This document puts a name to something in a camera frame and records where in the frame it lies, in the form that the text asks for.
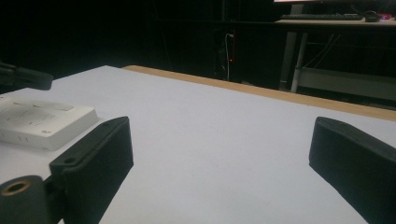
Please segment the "table surface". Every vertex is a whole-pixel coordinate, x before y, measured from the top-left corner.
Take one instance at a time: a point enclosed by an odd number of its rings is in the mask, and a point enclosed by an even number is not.
[[[396,146],[394,112],[352,106],[357,115],[344,103],[126,69],[7,94],[93,106],[100,122],[130,118],[134,167],[101,223],[365,223],[308,165],[315,119],[340,119]],[[53,152],[0,143],[0,182],[48,177],[48,164],[85,133]]]

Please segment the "cable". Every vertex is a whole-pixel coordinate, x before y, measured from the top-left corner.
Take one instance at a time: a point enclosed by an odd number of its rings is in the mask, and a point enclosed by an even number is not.
[[[155,12],[156,20],[158,20],[159,17],[158,17],[157,6],[155,5],[155,0],[152,0],[152,5],[154,6],[154,12]],[[168,64],[169,64],[169,68],[172,71],[173,70],[173,66],[172,66],[172,63],[171,63],[171,57],[169,56],[168,46],[166,45],[166,39],[165,39],[165,34],[163,33],[163,30],[161,30],[161,37],[163,39],[163,45],[165,46],[166,59],[167,59]]]
[[[225,42],[225,55],[227,57],[227,81],[230,81],[230,57],[228,55],[228,38],[227,37],[233,37],[231,34],[226,34],[224,37],[224,42]]]
[[[315,64],[314,68],[318,67],[318,65],[321,63],[321,61],[326,57],[326,55],[329,53],[329,51],[332,49],[332,47],[335,45],[335,43],[338,41],[338,39],[341,37],[341,35],[338,35],[334,40],[334,34],[332,34],[329,38],[329,41],[327,42],[326,46],[321,50],[317,56],[315,56],[314,59],[309,61],[309,63],[306,63],[303,67],[307,67],[309,64],[311,64],[314,60],[316,60],[318,57],[321,56],[320,60]]]
[[[314,68],[318,67],[318,65],[323,61],[323,59],[326,57],[326,55],[329,53],[329,51],[332,49],[332,46],[337,42],[337,40],[340,38],[341,35],[338,35],[335,40],[332,42],[332,44],[327,48],[327,50],[323,53],[321,56],[320,60],[315,64]]]
[[[326,46],[317,54],[317,56],[315,56],[314,59],[312,59],[311,61],[309,61],[309,63],[306,63],[303,67],[307,67],[309,64],[311,64],[314,60],[316,60],[332,43],[332,38],[334,37],[334,34],[332,34],[329,38],[329,41],[327,42]]]

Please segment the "desk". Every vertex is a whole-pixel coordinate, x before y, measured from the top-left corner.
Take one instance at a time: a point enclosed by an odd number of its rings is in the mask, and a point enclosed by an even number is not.
[[[375,33],[375,30],[378,27],[382,28],[389,28],[389,34],[396,34],[394,29],[396,29],[396,21],[392,20],[381,20],[379,22],[365,22],[364,19],[361,21],[303,21],[303,20],[281,20],[277,21],[280,24],[300,24],[300,25],[316,25],[316,26],[353,26],[354,29],[356,28],[366,28],[366,29],[373,29],[373,31],[367,30],[367,33]],[[304,32],[301,37],[299,44],[299,53],[297,62],[295,64],[294,73],[292,77],[291,83],[291,92],[297,92],[297,88],[301,81],[302,71],[305,70],[305,76],[307,80],[304,84],[306,87],[323,89],[326,91],[340,91],[349,94],[356,94],[356,95],[363,95],[369,97],[376,97],[381,99],[387,100],[396,100],[396,79],[391,77],[374,77],[368,75],[361,75],[358,74],[349,74],[349,73],[342,73],[342,72],[333,72],[333,71],[326,71],[326,70],[313,70],[313,69],[306,69],[303,68],[304,66],[304,51],[305,51],[305,44],[307,40],[308,34]],[[285,50],[285,61],[284,61],[284,73],[289,72],[290,62],[288,61],[287,54],[293,54],[294,43],[289,43]]]
[[[308,166],[315,118],[347,121],[396,146],[396,112],[355,105],[366,117],[334,110],[348,110],[344,103],[126,69],[104,66],[57,79],[50,91],[7,94],[90,105],[101,121],[130,118],[134,167],[101,223],[365,223]],[[83,135],[55,152],[0,143],[0,182],[46,178],[48,163]]]

